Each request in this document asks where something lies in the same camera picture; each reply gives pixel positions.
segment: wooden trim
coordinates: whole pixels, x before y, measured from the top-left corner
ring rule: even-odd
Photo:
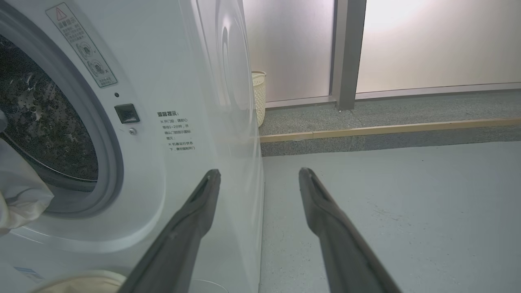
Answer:
[[[364,127],[364,128],[350,128],[350,129],[330,130],[330,131],[288,133],[288,134],[282,134],[282,135],[269,135],[269,136],[261,136],[260,141],[262,143],[262,142],[315,139],[315,138],[382,135],[382,134],[401,133],[401,132],[510,126],[510,125],[520,125],[520,124],[521,124],[521,118],[447,121],[447,122],[434,122],[434,123],[418,123],[418,124],[387,125],[387,126],[375,126],[375,127]]]

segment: white plastic basket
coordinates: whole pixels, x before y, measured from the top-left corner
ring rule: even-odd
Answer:
[[[257,110],[257,125],[260,127],[266,114],[266,73],[252,71],[253,94],[255,96],[255,109]]]

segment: white washing machine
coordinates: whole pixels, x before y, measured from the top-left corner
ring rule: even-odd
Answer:
[[[0,77],[2,138],[55,195],[0,237],[2,291],[128,275],[218,168],[192,282],[256,293],[264,177],[241,0],[0,1],[0,35],[0,70],[18,70]]]

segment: perforated basket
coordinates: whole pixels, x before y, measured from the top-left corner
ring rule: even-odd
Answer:
[[[266,113],[266,73],[252,71],[253,94],[255,96],[255,109],[257,111],[257,124],[260,127],[264,122]]]

